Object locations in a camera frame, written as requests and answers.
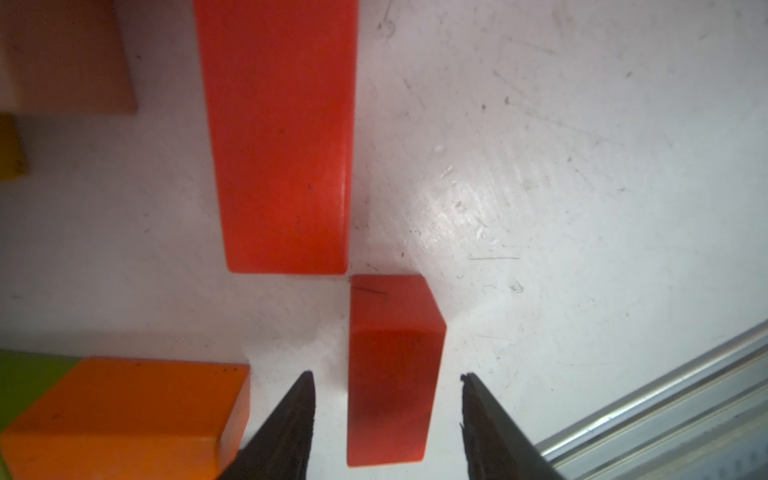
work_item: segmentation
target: green block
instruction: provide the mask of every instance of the green block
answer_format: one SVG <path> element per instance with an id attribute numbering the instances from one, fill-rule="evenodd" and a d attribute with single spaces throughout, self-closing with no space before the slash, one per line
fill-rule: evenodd
<path id="1" fill-rule="evenodd" d="M 0 432 L 79 361 L 68 356 L 0 350 Z M 11 480 L 1 455 L 0 480 Z"/>

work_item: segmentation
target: red block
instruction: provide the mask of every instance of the red block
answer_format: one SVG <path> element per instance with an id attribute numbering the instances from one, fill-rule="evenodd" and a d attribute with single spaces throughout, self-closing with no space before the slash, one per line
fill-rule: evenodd
<path id="1" fill-rule="evenodd" d="M 233 272 L 346 272 L 357 2 L 195 0 Z"/>
<path id="2" fill-rule="evenodd" d="M 445 321 L 420 275 L 352 277 L 350 467 L 424 458 Z"/>

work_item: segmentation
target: scratch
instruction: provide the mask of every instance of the scratch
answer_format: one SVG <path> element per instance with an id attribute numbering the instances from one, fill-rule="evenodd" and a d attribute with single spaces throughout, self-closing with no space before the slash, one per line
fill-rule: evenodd
<path id="1" fill-rule="evenodd" d="M 378 290 L 365 288 L 364 286 L 354 286 L 353 290 L 360 290 L 361 292 L 368 292 L 368 293 L 373 293 L 375 295 L 387 296 L 386 292 L 379 292 Z"/>
<path id="2" fill-rule="evenodd" d="M 515 381 L 516 378 L 518 378 L 518 373 L 520 373 L 520 370 L 515 370 L 515 374 L 512 376 L 511 379 L 509 379 L 509 382 L 507 383 L 507 386 L 504 387 L 504 392 L 506 393 L 507 390 L 509 390 L 509 387 L 512 385 L 512 382 Z"/>
<path id="3" fill-rule="evenodd" d="M 490 335 L 475 335 L 475 336 L 479 336 L 480 338 L 483 338 L 483 339 L 504 340 L 505 342 L 511 342 L 512 341 L 511 339 L 508 339 L 508 338 L 503 337 L 503 336 L 490 336 Z"/>
<path id="4" fill-rule="evenodd" d="M 743 125 L 744 125 L 746 122 L 748 122 L 748 120 L 749 120 L 749 119 L 751 119 L 751 117 L 754 115 L 754 113 L 755 113 L 755 112 L 756 112 L 756 111 L 757 111 L 757 110 L 758 110 L 760 107 L 762 107 L 762 105 L 763 105 L 763 102 L 762 102 L 762 101 L 759 101 L 759 100 L 758 100 L 758 101 L 755 101 L 755 102 L 754 102 L 754 104 L 753 104 L 753 106 L 752 106 L 752 109 L 751 109 L 750 111 L 748 111 L 747 113 L 745 113 L 744 115 L 742 115 L 742 116 L 741 116 L 741 118 L 740 118 L 739 120 L 737 120 L 735 124 L 733 124 L 733 126 L 731 126 L 730 128 L 727 128 L 727 129 L 726 129 L 726 130 L 725 130 L 725 131 L 724 131 L 722 134 L 720 134 L 720 136 L 719 136 L 719 138 L 718 138 L 718 140 L 717 140 L 717 141 L 722 141 L 722 140 L 725 140 L 725 139 L 727 139 L 728 137 L 730 137 L 731 135 L 733 135 L 733 134 L 734 134 L 736 131 L 738 131 L 738 130 L 742 129 L 742 128 L 743 128 Z"/>
<path id="5" fill-rule="evenodd" d="M 562 353 L 563 347 L 560 345 L 560 342 L 558 342 L 558 336 L 554 333 L 552 334 L 552 339 L 554 340 L 555 346 L 558 348 L 558 353 Z"/>
<path id="6" fill-rule="evenodd" d="M 448 168 L 446 168 L 445 171 L 442 172 L 442 174 L 440 175 L 440 178 L 446 178 L 451 173 L 453 173 L 453 165 L 451 165 Z"/>
<path id="7" fill-rule="evenodd" d="M 589 186 L 591 187 L 591 189 L 592 189 L 592 190 L 597 190 L 597 188 L 595 188 L 595 187 L 594 187 L 594 185 L 592 184 L 592 182 L 590 182 L 590 181 L 589 181 L 589 179 L 587 178 L 587 176 L 586 176 L 586 175 L 584 175 L 584 174 L 581 172 L 581 170 L 579 170 L 578 168 L 574 168 L 574 172 L 576 172 L 576 173 L 578 174 L 578 176 L 579 176 L 579 177 L 581 177 L 581 178 L 584 180 L 584 182 L 586 182 L 586 184 L 587 184 L 587 185 L 589 185 Z"/>
<path id="8" fill-rule="evenodd" d="M 395 0 L 389 0 L 389 3 L 386 5 L 386 10 L 384 11 L 384 19 L 382 20 L 382 22 L 386 22 L 387 20 L 389 20 L 389 9 L 392 7 L 392 2 L 394 1 Z"/>
<path id="9" fill-rule="evenodd" d="M 257 384 L 257 385 L 262 385 L 262 386 L 265 386 L 265 385 L 272 385 L 272 384 L 274 384 L 274 383 L 287 382 L 288 380 L 291 380 L 291 379 L 293 379 L 293 378 L 295 378 L 295 377 L 292 377 L 292 376 L 291 376 L 291 377 L 288 377 L 288 378 L 285 378 L 285 379 L 270 380 L 269 382 L 259 382 L 259 381 L 257 380 L 257 381 L 256 381 L 256 384 Z"/>
<path id="10" fill-rule="evenodd" d="M 563 363 L 558 362 L 558 365 L 563 366 L 609 366 L 609 365 L 618 365 L 616 362 L 591 362 L 591 363 Z"/>
<path id="11" fill-rule="evenodd" d="M 503 82 L 505 85 L 507 85 L 508 87 L 510 87 L 510 88 L 511 88 L 511 89 L 512 89 L 512 90 L 513 90 L 515 93 L 517 93 L 517 94 L 518 94 L 518 95 L 520 95 L 521 97 L 523 97 L 523 98 L 527 98 L 528 100 L 530 100 L 530 97 L 529 97 L 529 96 L 527 96 L 523 90 L 520 90 L 519 88 L 515 87 L 515 86 L 512 84 L 512 82 L 510 82 L 509 80 L 507 80 L 506 78 L 504 78 L 504 77 L 502 76 L 502 74 L 498 73 L 496 70 L 493 70 L 493 76 L 494 76 L 494 77 L 496 77 L 496 78 L 498 78 L 499 80 L 501 80 L 501 81 L 502 81 L 502 82 Z"/>
<path id="12" fill-rule="evenodd" d="M 511 43 L 516 43 L 524 47 L 533 48 L 534 50 L 543 51 L 544 53 L 548 53 L 550 55 L 559 55 L 556 51 L 552 50 L 551 48 L 546 48 L 546 47 L 542 47 L 541 45 L 528 43 L 527 41 L 518 40 L 517 38 L 507 37 L 507 40 L 509 40 Z"/>
<path id="13" fill-rule="evenodd" d="M 467 260 L 520 260 L 520 257 L 469 257 Z"/>
<path id="14" fill-rule="evenodd" d="M 667 316 L 672 321 L 672 267 L 668 251 L 664 254 L 664 269 L 667 271 Z"/>
<path id="15" fill-rule="evenodd" d="M 605 142 L 607 144 L 617 145 L 618 147 L 623 147 L 624 146 L 624 144 L 622 144 L 620 141 L 616 141 L 613 138 L 608 138 L 608 137 L 605 137 L 603 135 L 600 135 L 599 133 L 596 133 L 596 132 L 593 132 L 593 131 L 589 131 L 589 130 L 585 130 L 584 128 L 574 127 L 573 125 L 567 124 L 567 123 L 565 123 L 565 122 L 563 122 L 561 120 L 557 120 L 555 118 L 550 118 L 549 116 L 544 116 L 544 115 L 538 113 L 536 110 L 533 110 L 532 108 L 528 108 L 528 107 L 526 107 L 524 105 L 515 104 L 515 103 L 512 103 L 511 105 L 514 105 L 515 107 L 520 108 L 522 110 L 523 114 L 528 115 L 531 118 L 536 118 L 538 120 L 545 121 L 545 122 L 547 122 L 549 124 L 553 124 L 553 125 L 555 125 L 557 127 L 565 128 L 567 130 L 577 131 L 580 134 L 589 135 L 590 137 L 593 137 L 594 139 L 599 140 L 599 141 L 603 141 L 603 142 Z"/>

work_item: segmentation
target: white table surface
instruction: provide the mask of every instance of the white table surface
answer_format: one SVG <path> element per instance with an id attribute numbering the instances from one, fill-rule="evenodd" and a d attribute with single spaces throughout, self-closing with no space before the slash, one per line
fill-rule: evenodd
<path id="1" fill-rule="evenodd" d="M 227 272 L 191 0 L 117 7 L 139 113 L 18 121 L 0 347 L 248 361 L 248 436 L 312 369 L 310 478 L 466 478 L 462 372 L 537 442 L 768 316 L 768 2 L 362 0 L 349 272 L 449 330 L 425 460 L 348 469 L 347 279 Z"/>

